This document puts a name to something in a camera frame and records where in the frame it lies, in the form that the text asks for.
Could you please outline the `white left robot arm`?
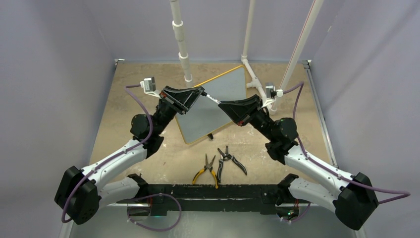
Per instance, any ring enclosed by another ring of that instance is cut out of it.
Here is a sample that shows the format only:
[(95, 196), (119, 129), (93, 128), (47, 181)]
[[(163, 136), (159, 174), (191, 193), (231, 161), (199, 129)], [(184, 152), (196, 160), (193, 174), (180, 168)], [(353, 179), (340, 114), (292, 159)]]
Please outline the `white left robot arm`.
[(95, 164), (81, 169), (72, 166), (64, 172), (54, 198), (62, 208), (62, 223), (74, 221), (80, 225), (92, 218), (105, 199), (99, 191), (127, 168), (155, 154), (164, 141), (162, 132), (176, 114), (186, 114), (206, 94), (201, 86), (187, 89), (165, 86), (157, 95), (156, 111), (150, 114), (130, 88), (124, 89), (143, 110), (131, 120), (132, 139)]

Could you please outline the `white whiteboard marker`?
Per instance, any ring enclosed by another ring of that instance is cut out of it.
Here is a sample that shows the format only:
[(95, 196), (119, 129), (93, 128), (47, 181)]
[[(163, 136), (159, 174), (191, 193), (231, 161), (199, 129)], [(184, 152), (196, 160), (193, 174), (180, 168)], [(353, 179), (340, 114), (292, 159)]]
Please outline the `white whiteboard marker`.
[(209, 98), (210, 100), (212, 100), (213, 102), (215, 102), (216, 104), (220, 104), (220, 101), (215, 99), (214, 97), (212, 97), (210, 94), (206, 93), (206, 92), (202, 92), (202, 95)]

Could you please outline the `yellow framed whiteboard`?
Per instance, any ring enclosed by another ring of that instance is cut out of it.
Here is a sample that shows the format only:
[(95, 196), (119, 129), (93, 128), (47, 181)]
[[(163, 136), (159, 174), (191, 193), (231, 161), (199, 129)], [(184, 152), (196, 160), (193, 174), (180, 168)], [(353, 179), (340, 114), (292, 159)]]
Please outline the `yellow framed whiteboard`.
[[(219, 101), (245, 99), (245, 68), (237, 66), (197, 86), (203, 87), (207, 94)], [(186, 114), (177, 114), (175, 119), (186, 144), (192, 144), (232, 123), (218, 105), (205, 96), (200, 96)]]

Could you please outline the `black base bar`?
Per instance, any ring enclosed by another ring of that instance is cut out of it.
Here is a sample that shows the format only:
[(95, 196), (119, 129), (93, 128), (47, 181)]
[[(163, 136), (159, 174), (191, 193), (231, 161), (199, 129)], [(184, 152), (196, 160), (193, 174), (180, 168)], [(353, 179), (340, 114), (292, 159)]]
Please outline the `black base bar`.
[(168, 211), (183, 212), (258, 212), (274, 215), (280, 206), (296, 200), (282, 192), (276, 184), (227, 184), (216, 189), (204, 184), (149, 184), (137, 195), (169, 194), (174, 198), (152, 198), (151, 215), (165, 216)]

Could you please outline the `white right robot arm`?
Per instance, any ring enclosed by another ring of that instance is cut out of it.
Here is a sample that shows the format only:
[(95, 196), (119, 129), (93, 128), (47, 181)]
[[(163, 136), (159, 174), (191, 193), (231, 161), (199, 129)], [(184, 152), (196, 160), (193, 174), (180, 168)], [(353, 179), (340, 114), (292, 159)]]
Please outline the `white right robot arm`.
[(269, 156), (295, 168), (316, 183), (300, 177), (287, 178), (278, 188), (285, 202), (303, 199), (322, 206), (347, 227), (358, 231), (379, 206), (372, 183), (363, 173), (353, 175), (315, 157), (297, 142), (297, 125), (293, 118), (273, 120), (258, 95), (234, 101), (220, 101), (218, 107), (238, 126), (252, 125), (269, 140), (265, 147)]

